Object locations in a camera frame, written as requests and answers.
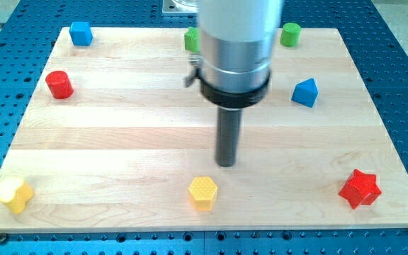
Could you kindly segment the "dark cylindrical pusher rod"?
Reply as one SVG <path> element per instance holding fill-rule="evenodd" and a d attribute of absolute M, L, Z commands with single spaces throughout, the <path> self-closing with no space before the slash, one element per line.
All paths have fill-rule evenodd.
<path fill-rule="evenodd" d="M 233 166 L 236 162 L 242 110 L 217 110 L 217 134 L 215 161 L 223 167 Z"/>

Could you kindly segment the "black clamp ring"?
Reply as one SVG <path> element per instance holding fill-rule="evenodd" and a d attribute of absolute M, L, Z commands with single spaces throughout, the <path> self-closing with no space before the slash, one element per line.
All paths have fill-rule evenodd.
<path fill-rule="evenodd" d="M 244 93 L 228 93 L 213 88 L 208 82 L 202 79 L 198 72 L 200 68 L 194 68 L 193 71 L 184 78 L 184 86 L 189 87 L 195 79 L 200 80 L 200 92 L 210 102 L 223 108 L 240 109 L 257 104 L 268 93 L 268 85 L 271 78 L 271 72 L 268 71 L 267 78 L 256 89 Z"/>

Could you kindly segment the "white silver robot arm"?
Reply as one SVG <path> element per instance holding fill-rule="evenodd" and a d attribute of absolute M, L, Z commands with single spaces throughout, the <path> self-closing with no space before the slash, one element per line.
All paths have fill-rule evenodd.
<path fill-rule="evenodd" d="M 199 1 L 198 52 L 185 85 L 218 107 L 215 161 L 233 166 L 242 111 L 268 92 L 282 0 Z"/>

